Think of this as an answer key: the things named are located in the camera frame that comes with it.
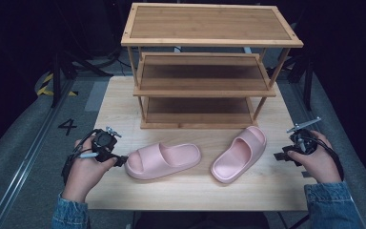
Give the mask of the wooden shoe rack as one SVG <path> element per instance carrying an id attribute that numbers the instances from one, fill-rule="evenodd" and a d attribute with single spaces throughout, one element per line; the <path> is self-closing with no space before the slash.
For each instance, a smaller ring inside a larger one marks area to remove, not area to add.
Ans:
<path id="1" fill-rule="evenodd" d="M 134 3 L 121 38 L 144 128 L 220 129 L 254 125 L 275 96 L 269 48 L 302 47 L 275 6 Z"/>

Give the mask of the black metal stand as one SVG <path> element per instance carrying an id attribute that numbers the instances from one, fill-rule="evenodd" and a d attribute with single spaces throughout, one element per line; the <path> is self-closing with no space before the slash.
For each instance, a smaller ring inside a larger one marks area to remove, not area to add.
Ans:
<path id="1" fill-rule="evenodd" d="M 99 65 L 93 65 L 88 60 L 78 56 L 70 51 L 59 50 L 52 56 L 52 79 L 53 79 L 53 99 L 51 106 L 55 108 L 64 94 L 61 91 L 61 74 L 65 75 L 67 79 L 74 80 L 77 77 L 76 67 L 74 62 L 79 64 L 80 68 L 93 72 L 99 76 L 112 76 L 111 73 L 103 71 L 104 67 L 109 66 L 115 61 L 115 58 L 101 63 Z"/>

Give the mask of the person's right hand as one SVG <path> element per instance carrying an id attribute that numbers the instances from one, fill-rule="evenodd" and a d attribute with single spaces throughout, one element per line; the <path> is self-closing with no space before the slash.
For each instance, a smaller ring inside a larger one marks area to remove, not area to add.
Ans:
<path id="1" fill-rule="evenodd" d="M 316 150 L 310 155 L 303 155 L 298 152 L 289 151 L 288 156 L 301 163 L 307 172 L 316 179 L 318 183 L 338 183 L 342 179 L 333 158 L 326 151 L 332 145 L 327 137 L 320 132 L 312 131 L 312 134 L 324 143 L 318 145 Z"/>

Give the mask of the person's dark pants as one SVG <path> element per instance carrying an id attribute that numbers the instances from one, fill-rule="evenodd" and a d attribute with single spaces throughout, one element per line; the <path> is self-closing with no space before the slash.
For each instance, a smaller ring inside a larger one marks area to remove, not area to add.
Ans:
<path id="1" fill-rule="evenodd" d="M 270 229 L 261 212 L 142 212 L 134 229 Z"/>

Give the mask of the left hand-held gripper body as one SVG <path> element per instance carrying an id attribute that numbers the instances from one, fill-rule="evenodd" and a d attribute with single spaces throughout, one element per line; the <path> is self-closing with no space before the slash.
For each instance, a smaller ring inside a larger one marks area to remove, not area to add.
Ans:
<path id="1" fill-rule="evenodd" d="M 105 130 L 94 130 L 94 139 L 91 143 L 91 148 L 94 153 L 97 153 L 95 158 L 98 161 L 104 162 L 116 156 L 112 153 L 112 150 L 117 143 L 117 137 L 120 137 L 120 134 L 111 127 L 107 127 Z"/>

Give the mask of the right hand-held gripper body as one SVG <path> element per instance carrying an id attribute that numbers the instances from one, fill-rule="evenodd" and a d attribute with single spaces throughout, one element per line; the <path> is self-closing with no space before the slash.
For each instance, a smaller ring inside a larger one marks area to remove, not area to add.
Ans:
<path id="1" fill-rule="evenodd" d="M 295 124 L 292 129 L 286 131 L 291 133 L 290 140 L 292 145 L 285 147 L 285 152 L 295 151 L 303 155 L 312 154 L 317 148 L 317 139 L 315 136 L 307 130 L 307 127 L 317 123 L 321 118 L 317 116 L 315 119 L 306 121 L 300 124 Z"/>

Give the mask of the pink slipper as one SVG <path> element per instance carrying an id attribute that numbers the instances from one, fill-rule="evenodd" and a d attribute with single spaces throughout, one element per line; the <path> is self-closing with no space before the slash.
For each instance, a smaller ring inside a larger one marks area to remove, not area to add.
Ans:
<path id="1" fill-rule="evenodd" d="M 137 179 L 154 179 L 190 169 L 201 157 L 194 144 L 165 146 L 156 143 L 130 153 L 125 170 Z"/>
<path id="2" fill-rule="evenodd" d="M 267 138 L 261 129 L 250 126 L 234 138 L 231 146 L 211 166 L 211 173 L 222 183 L 232 183 L 263 155 Z"/>

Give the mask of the person's left hand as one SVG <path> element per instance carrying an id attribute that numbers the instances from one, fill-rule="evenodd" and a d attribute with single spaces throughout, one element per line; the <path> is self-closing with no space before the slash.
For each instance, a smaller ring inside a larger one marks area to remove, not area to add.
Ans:
<path id="1" fill-rule="evenodd" d="M 117 162 L 115 157 L 99 162 L 94 157 L 76 158 L 71 167 L 61 198 L 84 203 L 89 191 Z"/>

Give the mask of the yellow black hazard tape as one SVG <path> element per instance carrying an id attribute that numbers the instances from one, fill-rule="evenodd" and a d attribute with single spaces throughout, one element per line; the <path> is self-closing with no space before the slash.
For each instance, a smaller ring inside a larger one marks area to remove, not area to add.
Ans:
<path id="1" fill-rule="evenodd" d="M 48 90 L 48 86 L 51 82 L 51 80 L 53 79 L 53 73 L 49 73 L 47 76 L 45 76 L 40 88 L 37 90 L 36 94 L 37 95 L 50 95 L 50 96 L 54 96 L 54 91 L 50 91 Z M 70 91 L 68 93 L 69 96 L 78 96 L 79 92 L 78 91 Z"/>

